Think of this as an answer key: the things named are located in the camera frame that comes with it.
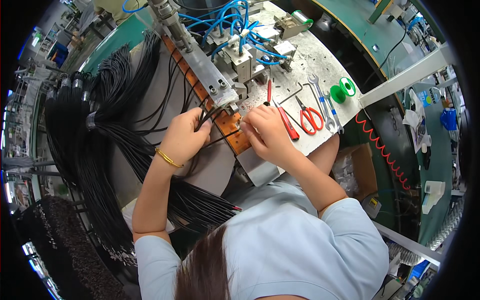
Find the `gold bangle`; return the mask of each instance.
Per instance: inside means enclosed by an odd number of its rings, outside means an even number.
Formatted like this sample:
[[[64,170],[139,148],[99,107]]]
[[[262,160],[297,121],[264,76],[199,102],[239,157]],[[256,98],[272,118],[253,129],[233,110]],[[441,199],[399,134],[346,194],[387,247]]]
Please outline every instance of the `gold bangle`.
[[[183,165],[179,166],[177,165],[176,163],[173,162],[173,160],[170,159],[170,157],[168,157],[165,153],[162,152],[162,150],[158,149],[158,148],[155,148],[155,152],[157,152],[158,154],[160,154],[160,156],[163,157],[163,159],[168,162],[169,164],[171,164],[172,166],[176,166],[177,168],[183,168]]]

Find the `woman's left hand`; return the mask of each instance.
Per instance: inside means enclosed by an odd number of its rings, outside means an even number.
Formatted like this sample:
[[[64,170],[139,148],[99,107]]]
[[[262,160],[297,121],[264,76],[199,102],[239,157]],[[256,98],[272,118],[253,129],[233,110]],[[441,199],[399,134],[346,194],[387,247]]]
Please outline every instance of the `woman's left hand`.
[[[212,128],[210,120],[203,123],[197,132],[193,132],[201,113],[201,108],[192,108],[174,117],[158,147],[177,165],[185,164],[197,154],[205,143],[210,141],[210,129]]]

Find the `dark brown hair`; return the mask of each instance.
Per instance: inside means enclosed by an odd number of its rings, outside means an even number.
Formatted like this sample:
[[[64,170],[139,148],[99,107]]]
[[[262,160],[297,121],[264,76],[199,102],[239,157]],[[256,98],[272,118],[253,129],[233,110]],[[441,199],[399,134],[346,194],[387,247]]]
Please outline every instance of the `dark brown hair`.
[[[177,269],[175,300],[230,300],[227,259],[223,247],[226,227],[196,243]]]

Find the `woman's right hand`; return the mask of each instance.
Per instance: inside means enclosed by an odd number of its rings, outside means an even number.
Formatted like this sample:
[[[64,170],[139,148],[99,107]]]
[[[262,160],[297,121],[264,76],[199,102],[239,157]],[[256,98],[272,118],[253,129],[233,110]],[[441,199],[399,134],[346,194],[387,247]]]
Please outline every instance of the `woman's right hand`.
[[[262,104],[252,108],[242,118],[240,128],[258,156],[287,172],[297,157],[304,156],[290,141],[280,113],[275,107]]]

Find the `wrench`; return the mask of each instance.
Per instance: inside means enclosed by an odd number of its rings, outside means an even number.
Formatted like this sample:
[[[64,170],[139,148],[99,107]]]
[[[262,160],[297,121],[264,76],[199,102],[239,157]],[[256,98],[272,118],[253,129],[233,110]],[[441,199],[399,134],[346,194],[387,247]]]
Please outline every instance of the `wrench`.
[[[332,111],[333,118],[335,119],[335,122],[338,126],[337,132],[339,134],[343,134],[343,132],[345,132],[345,130],[343,129],[343,126],[342,126],[342,124],[340,124],[340,120],[338,119],[338,116],[336,115],[335,108],[333,107],[332,101],[330,100],[330,93],[329,92],[327,92],[326,94],[322,93],[322,95],[324,96],[324,98],[326,98],[328,100],[328,104],[330,105],[330,109]]]
[[[327,104],[325,103],[325,99],[322,95],[322,90],[320,89],[320,87],[318,85],[318,76],[315,75],[315,74],[312,74],[312,75],[313,75],[313,78],[310,78],[310,75],[308,75],[308,82],[313,84],[315,86],[315,89],[317,90],[318,99],[320,100],[320,103],[324,107],[325,127],[327,128],[327,130],[330,130],[330,126],[333,126],[334,122],[333,122],[332,118],[330,117],[330,115],[328,114]]]

